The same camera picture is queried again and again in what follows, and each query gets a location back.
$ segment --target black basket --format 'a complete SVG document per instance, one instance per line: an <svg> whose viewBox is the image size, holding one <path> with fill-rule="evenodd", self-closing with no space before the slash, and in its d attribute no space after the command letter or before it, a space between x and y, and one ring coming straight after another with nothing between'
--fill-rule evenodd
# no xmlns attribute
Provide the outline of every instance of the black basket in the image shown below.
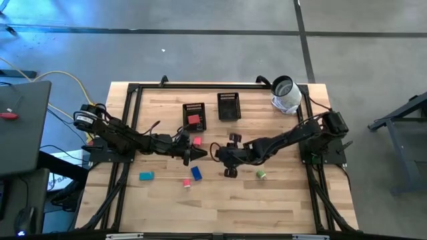
<svg viewBox="0 0 427 240"><path fill-rule="evenodd" d="M200 123L189 125L185 130L189 132L202 132L206 130L205 103L188 103L182 105L182 122L188 124L188 116L199 115Z"/></svg>
<svg viewBox="0 0 427 240"><path fill-rule="evenodd" d="M241 119L239 93L218 93L218 117L221 121Z"/></svg>

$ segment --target white container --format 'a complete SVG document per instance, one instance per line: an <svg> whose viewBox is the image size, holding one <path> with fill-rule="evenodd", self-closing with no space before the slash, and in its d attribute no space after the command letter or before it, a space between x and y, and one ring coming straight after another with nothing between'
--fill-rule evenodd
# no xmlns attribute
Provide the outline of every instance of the white container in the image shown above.
<svg viewBox="0 0 427 240"><path fill-rule="evenodd" d="M300 106L302 94L300 88L288 76L280 76L272 84L272 104L282 113L295 114Z"/></svg>

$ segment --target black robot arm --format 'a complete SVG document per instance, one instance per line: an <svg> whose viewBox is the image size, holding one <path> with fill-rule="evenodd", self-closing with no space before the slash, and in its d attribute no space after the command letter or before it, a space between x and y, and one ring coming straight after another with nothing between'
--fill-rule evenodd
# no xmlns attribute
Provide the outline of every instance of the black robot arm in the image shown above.
<svg viewBox="0 0 427 240"><path fill-rule="evenodd" d="M237 177L236 167L241 164L261 165L280 149L306 141L314 156L328 152L328 143L343 138L348 132L340 113L329 111L310 117L296 125L290 131L275 137L262 137L243 144L238 148L236 141L240 137L231 136L233 143L216 150L215 156L224 164L226 177Z"/></svg>
<svg viewBox="0 0 427 240"><path fill-rule="evenodd" d="M118 118L112 117L101 105L82 105L80 111L74 113L74 125L82 131L95 134L107 142L108 151L125 155L133 150L142 154L157 153L171 157L181 157L183 164L207 155L207 152L194 147L190 143L189 133L180 127L174 136L151 133L153 128L145 133L138 133ZM84 146L87 151L99 150L104 146Z"/></svg>

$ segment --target gray floor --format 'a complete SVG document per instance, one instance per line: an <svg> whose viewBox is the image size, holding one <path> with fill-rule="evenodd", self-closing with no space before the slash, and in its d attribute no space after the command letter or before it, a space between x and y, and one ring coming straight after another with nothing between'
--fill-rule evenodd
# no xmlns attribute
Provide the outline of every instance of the gray floor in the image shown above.
<svg viewBox="0 0 427 240"><path fill-rule="evenodd" d="M300 0L307 31L427 31L423 0ZM298 30L292 0L11 0L4 23L145 29ZM427 39L309 37L317 83L325 83L354 144L346 150L360 229L427 238L427 194L393 197L400 166L385 129L367 124L426 91ZM307 83L299 37L108 35L0 32L0 56L40 73L68 71L96 102L111 81L249 81L289 75ZM69 113L85 99L70 78L51 75L51 102ZM79 139L48 116L43 144Z"/></svg>

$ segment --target red block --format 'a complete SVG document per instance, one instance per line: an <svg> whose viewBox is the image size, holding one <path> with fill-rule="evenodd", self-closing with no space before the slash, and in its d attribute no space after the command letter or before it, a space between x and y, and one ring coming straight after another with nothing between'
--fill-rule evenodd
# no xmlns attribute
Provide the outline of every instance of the red block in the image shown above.
<svg viewBox="0 0 427 240"><path fill-rule="evenodd" d="M184 179L183 182L182 182L182 185L185 188L191 187L191 183L190 183L189 179Z"/></svg>
<svg viewBox="0 0 427 240"><path fill-rule="evenodd" d="M199 115L191 115L188 116L188 124L198 124L200 123L200 117Z"/></svg>
<svg viewBox="0 0 427 240"><path fill-rule="evenodd" d="M200 147L201 145L201 137L195 137L193 140L194 147Z"/></svg>

